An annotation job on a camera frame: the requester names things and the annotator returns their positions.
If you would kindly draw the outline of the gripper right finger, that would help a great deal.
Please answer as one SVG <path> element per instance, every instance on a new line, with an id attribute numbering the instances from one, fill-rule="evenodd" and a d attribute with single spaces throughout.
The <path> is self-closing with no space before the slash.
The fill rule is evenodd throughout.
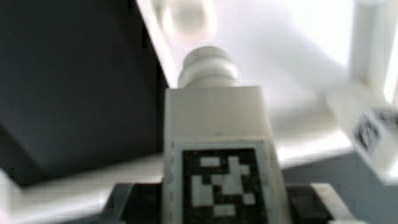
<path id="1" fill-rule="evenodd" d="M 293 224 L 367 224 L 359 220 L 327 183 L 288 184 Z"/>

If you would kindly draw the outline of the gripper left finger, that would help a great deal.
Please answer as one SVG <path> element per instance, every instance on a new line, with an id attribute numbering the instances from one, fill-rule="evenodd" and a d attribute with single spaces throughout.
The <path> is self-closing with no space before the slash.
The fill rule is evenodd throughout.
<path id="1" fill-rule="evenodd" d="M 160 202 L 160 183 L 119 183 L 112 189 L 96 224 L 161 224 Z"/>

